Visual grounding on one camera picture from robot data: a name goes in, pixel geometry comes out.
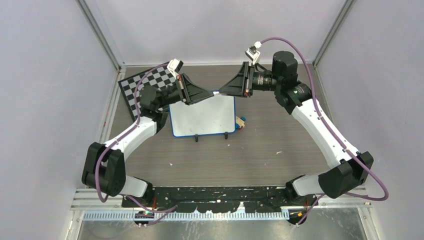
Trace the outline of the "blue framed whiteboard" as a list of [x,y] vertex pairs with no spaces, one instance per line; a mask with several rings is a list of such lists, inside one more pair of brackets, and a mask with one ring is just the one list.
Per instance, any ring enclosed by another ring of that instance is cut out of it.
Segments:
[[192,105],[183,102],[169,106],[172,135],[176,138],[234,133],[236,100],[218,95]]

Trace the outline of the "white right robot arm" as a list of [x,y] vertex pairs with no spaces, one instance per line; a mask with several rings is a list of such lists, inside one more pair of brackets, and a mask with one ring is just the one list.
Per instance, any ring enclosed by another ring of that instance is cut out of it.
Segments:
[[285,184],[285,198],[291,205],[299,205],[307,195],[325,194],[332,199],[362,185],[374,159],[369,152],[360,152],[351,145],[313,98],[312,90],[298,80],[298,62],[289,51],[274,53],[271,69],[245,61],[239,72],[219,93],[247,98],[254,91],[274,93],[277,103],[297,120],[321,150],[329,170],[314,175],[301,175]]

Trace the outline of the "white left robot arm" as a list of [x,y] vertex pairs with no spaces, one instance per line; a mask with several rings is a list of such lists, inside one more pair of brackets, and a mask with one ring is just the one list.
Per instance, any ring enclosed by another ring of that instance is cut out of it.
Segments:
[[137,87],[137,118],[126,130],[105,143],[93,142],[87,150],[81,181],[97,190],[102,202],[108,196],[130,195],[141,207],[153,202],[150,182],[127,175],[125,162],[131,153],[165,125],[165,107],[182,102],[193,105],[214,96],[214,92],[192,83],[183,73],[165,89],[151,85]]

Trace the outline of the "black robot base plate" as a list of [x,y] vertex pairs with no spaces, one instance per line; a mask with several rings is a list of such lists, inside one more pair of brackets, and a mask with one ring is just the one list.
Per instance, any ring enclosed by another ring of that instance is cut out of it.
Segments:
[[276,213],[281,207],[299,207],[305,210],[316,200],[313,194],[291,197],[279,186],[225,186],[225,187],[154,187],[142,197],[122,200],[123,208],[143,205],[163,211],[176,207],[177,213],[234,213],[244,207],[246,213]]

